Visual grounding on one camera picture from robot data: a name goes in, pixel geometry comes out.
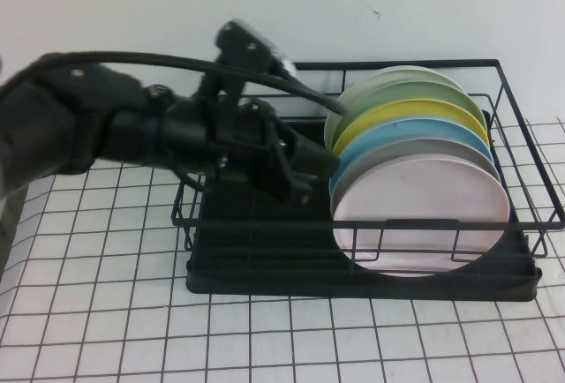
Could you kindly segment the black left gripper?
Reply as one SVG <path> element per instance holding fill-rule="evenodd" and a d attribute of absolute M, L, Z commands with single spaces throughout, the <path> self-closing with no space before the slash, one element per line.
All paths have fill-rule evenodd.
<path fill-rule="evenodd" d="M 163 116 L 163 153 L 166 166 L 196 192 L 220 182 L 248 184 L 287 207 L 307 203 L 313 176 L 331 176 L 339 165 L 258 98 L 231 112 L 202 98 L 177 103 Z"/>

